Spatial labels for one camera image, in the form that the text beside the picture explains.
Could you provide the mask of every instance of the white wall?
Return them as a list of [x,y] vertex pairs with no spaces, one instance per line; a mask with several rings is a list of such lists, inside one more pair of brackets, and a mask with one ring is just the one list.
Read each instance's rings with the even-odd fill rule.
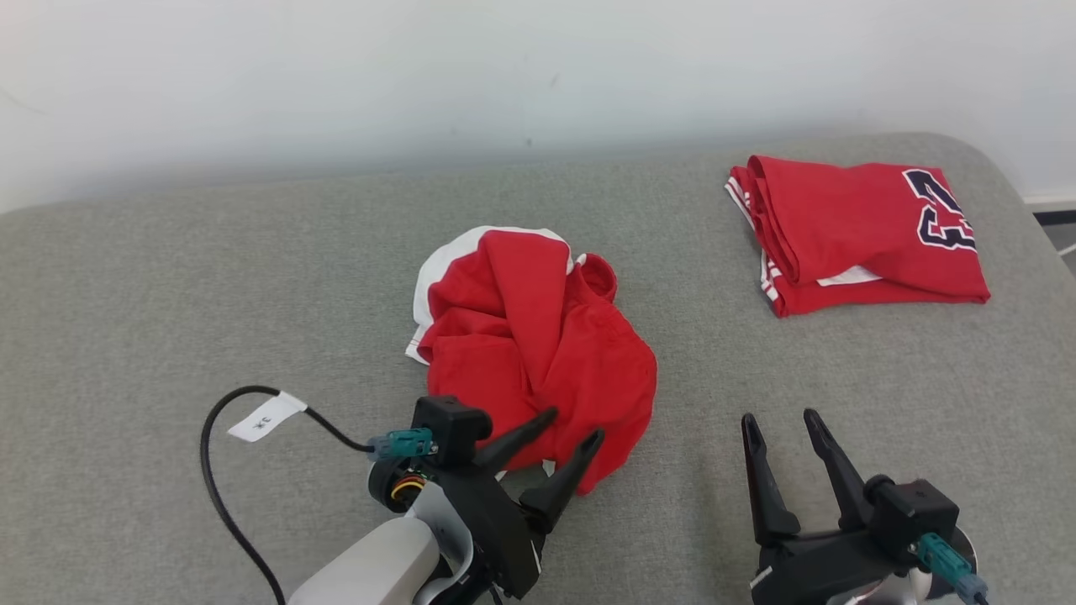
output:
[[0,210],[934,130],[1076,199],[1067,0],[0,0]]

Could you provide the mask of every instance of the crumpled red shirt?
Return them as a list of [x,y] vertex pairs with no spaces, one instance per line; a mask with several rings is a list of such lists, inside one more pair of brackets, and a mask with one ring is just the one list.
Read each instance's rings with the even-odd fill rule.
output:
[[595,428],[605,442],[585,494],[627,460],[650,423],[657,363],[613,306],[617,276],[594,254],[570,258],[547,229],[477,227],[435,252],[415,289],[408,355],[429,364],[429,393],[493,419],[493,437],[555,406],[553,426],[508,468],[565,464]]

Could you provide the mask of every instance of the cable connector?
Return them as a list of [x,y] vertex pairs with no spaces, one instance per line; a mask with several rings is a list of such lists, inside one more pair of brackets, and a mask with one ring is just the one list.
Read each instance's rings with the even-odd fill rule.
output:
[[972,573],[972,564],[942,539],[942,536],[923,534],[919,538],[916,554],[932,574],[942,576],[952,586],[961,601],[967,605],[989,605],[987,582]]
[[373,437],[367,445],[373,448],[373,451],[367,455],[374,462],[391,458],[411,458],[437,453],[434,433],[429,428],[390,431],[384,435]]

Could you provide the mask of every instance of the gray mattress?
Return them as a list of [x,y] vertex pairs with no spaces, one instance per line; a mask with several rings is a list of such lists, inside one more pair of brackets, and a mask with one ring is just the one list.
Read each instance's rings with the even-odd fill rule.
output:
[[[940,166],[975,225],[986,306],[777,320],[722,184],[749,153]],[[526,603],[750,602],[739,418],[758,417],[805,530],[837,507],[801,413],[864,477],[930,479],[962,508],[995,604],[1072,602],[1076,281],[981,153],[932,135],[737,153],[184,191],[0,216],[0,602],[269,603],[202,488],[225,392],[268,383],[346,433],[405,426],[417,269],[481,224],[548,227],[618,271],[660,364],[627,465],[575,501]],[[367,462],[313,422],[225,438],[221,489],[286,594],[390,518]],[[533,477],[509,481],[519,489]]]

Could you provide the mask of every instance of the folded red jersey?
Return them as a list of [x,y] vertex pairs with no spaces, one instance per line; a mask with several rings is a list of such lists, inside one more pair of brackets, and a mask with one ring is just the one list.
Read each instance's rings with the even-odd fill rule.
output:
[[548,229],[477,227],[419,271],[407,354],[429,365],[433,395],[493,419],[491,438],[555,406],[553,426],[509,469],[565,464],[595,428],[601,449],[579,492],[619,468],[650,423],[657,364],[613,306],[617,276],[600,256],[572,262]]
[[875,302],[986,302],[975,233],[942,170],[752,156],[725,189],[780,316]]

